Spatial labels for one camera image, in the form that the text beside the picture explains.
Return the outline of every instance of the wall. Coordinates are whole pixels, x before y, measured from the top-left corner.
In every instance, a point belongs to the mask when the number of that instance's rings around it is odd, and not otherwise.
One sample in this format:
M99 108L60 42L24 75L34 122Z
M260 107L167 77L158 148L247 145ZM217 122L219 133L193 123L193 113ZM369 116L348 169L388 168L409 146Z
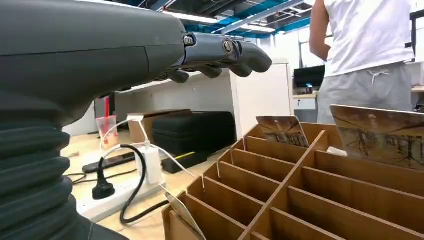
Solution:
M225 111L234 114L230 75L209 79L200 74L185 84L167 83L137 92L118 94L118 119L128 113L143 113L165 109L191 109L193 111Z
M67 125L63 131L71 136L83 135L97 131L94 102L91 103L85 115L78 121Z

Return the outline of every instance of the desk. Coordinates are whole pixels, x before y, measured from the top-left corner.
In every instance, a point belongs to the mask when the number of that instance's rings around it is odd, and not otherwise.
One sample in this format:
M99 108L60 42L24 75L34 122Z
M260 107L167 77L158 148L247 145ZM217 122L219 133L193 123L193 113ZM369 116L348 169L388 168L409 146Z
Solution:
M81 135L74 136L70 139L70 144L68 147L62 150L62 156L68 156L72 153L79 152L79 156L70 158L70 168L65 172L65 174L75 174L81 173L83 167L83 159L84 155L89 154L93 151L99 149L100 140L97 139L98 135ZM121 144L129 144L130 133L127 131L119 132L119 142ZM199 164L197 166L191 167L189 169L190 172L195 174L196 176L201 176L202 173L207 170L213 163L215 163L218 157L221 155L221 151L211 156L208 161ZM128 162L120 166L112 167L106 169L104 171L105 176L110 176L122 172L127 172L136 168L136 163ZM166 188L170 190L170 192L174 195L179 194L182 191L187 189L187 186L194 180L194 178L187 173L181 171L176 174L169 174L164 172L164 176L166 179ZM114 185L119 185L122 182L127 180L137 178L137 172L133 172L131 174L118 176L108 180L110 183ZM96 174L92 173L87 176L87 179L96 179ZM95 182L87 182L81 183L74 186L72 190L72 194L75 196L77 200L82 198L86 198L87 196L91 196L92 189L96 185ZM151 206L162 202L165 200L165 195L163 191L157 192L148 198L131 205L131 207L126 212L126 218L135 216L144 210L150 208ZM119 221L120 212L117 212L100 222L103 227L109 228L116 232L120 232L122 235L126 236L131 240L164 240L164 226L162 220L162 209L158 209L151 214L145 216L141 220L134 222L130 225L122 225Z

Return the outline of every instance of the black storage box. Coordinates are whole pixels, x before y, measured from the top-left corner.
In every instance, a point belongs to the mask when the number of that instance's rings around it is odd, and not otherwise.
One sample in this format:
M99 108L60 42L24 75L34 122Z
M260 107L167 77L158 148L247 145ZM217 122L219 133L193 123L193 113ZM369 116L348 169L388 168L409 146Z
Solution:
M165 115L153 122L156 145L171 154L218 151L236 141L230 112L188 112Z
M188 156L177 159L177 161L184 168L188 169L195 165L199 165L201 163L206 162L209 156L211 156L213 153L214 152L210 151L195 152ZM172 161L171 158L166 158L162 160L162 169L170 174L176 174L182 171L182 169L174 161Z

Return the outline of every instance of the robotic finger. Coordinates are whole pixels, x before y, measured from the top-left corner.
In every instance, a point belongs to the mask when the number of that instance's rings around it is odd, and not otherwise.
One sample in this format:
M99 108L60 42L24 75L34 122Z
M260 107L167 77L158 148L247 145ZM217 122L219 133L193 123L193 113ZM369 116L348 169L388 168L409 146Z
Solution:
M216 78L221 74L222 68L229 68L236 75L245 78L252 71L266 72L272 64L269 56L250 42L196 32L184 36L183 42L184 57L171 66L171 71L167 73L167 77L177 83L188 80L188 75L182 77L183 71L200 71L209 78Z

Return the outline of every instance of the window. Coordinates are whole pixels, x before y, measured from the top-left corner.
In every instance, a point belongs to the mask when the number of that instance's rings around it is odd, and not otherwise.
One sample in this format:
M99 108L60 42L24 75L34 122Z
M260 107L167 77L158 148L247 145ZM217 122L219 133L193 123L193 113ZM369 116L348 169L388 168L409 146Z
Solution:
M301 67L309 68L309 67L315 67L315 66L326 64L325 61L315 56L309 49L309 35L310 35L309 27L299 30L298 34L299 34L299 43L300 43L301 57L302 57ZM328 26L327 38L325 39L325 43L332 46L333 41L334 41L334 37L332 37L330 26Z
M416 20L416 52L415 61L424 61L424 18Z
M299 38L296 31L275 35L275 55L286 58L292 71L300 67Z

